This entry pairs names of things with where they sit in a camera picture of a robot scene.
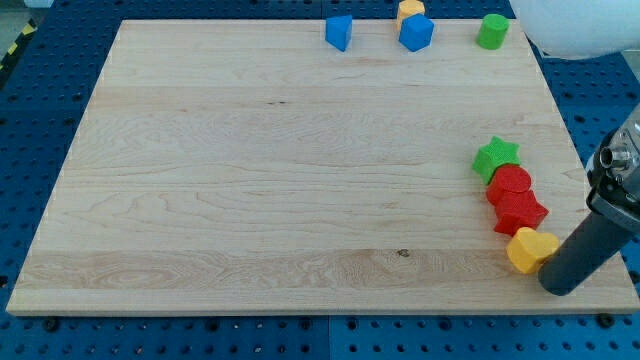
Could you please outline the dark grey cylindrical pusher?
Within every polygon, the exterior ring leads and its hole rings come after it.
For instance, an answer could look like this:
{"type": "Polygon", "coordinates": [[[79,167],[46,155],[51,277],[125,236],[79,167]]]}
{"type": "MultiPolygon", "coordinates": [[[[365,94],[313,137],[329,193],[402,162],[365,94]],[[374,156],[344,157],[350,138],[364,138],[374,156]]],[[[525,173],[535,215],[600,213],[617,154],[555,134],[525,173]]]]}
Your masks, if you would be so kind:
{"type": "Polygon", "coordinates": [[[629,213],[591,212],[542,265],[541,286],[564,296],[575,290],[635,236],[635,217],[629,213]]]}

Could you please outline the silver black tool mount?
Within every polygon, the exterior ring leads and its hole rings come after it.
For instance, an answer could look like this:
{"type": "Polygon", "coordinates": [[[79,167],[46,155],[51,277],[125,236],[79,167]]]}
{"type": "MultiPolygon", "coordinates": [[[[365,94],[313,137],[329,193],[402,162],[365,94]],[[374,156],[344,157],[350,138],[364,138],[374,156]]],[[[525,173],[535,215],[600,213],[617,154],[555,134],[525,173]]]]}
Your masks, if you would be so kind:
{"type": "Polygon", "coordinates": [[[591,210],[631,233],[639,233],[639,106],[609,132],[591,156],[591,210]]]}

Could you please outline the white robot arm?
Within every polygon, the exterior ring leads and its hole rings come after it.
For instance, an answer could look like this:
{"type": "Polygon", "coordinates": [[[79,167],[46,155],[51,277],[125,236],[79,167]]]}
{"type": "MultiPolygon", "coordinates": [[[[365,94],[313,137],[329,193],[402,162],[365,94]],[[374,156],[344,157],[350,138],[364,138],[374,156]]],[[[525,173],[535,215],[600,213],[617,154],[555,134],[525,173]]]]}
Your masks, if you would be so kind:
{"type": "MultiPolygon", "coordinates": [[[[639,46],[638,0],[511,0],[538,49],[584,60],[639,46]]],[[[564,296],[639,234],[639,110],[608,133],[588,161],[589,215],[538,272],[541,286],[564,296]]]]}

